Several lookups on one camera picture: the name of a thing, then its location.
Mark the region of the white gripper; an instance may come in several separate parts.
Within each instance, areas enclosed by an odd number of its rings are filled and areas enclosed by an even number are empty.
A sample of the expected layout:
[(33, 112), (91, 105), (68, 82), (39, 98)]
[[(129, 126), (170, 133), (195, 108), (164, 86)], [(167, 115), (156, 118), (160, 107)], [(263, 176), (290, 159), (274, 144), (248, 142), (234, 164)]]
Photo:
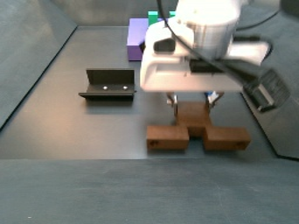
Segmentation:
[[(262, 64), (270, 50), (264, 40), (232, 39), (235, 23), (184, 23), (172, 17), (152, 24), (144, 35), (144, 53), (140, 67), (140, 87), (147, 92), (168, 92), (167, 104), (178, 115), (178, 95), (174, 92), (239, 91), (236, 78), (211, 66), (208, 60)], [(223, 92), (206, 92), (214, 108)]]

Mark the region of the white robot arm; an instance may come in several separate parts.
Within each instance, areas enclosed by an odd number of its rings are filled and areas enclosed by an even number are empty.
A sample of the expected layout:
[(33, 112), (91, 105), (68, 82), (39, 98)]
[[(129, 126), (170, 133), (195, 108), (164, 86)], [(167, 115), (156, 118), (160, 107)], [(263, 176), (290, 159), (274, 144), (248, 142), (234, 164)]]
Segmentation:
[(275, 106), (259, 74), (270, 44), (235, 39), (240, 0), (179, 0), (175, 16), (151, 24), (144, 35), (140, 87), (166, 92), (172, 105), (178, 92), (208, 92), (212, 104), (220, 93), (246, 92), (256, 109)]

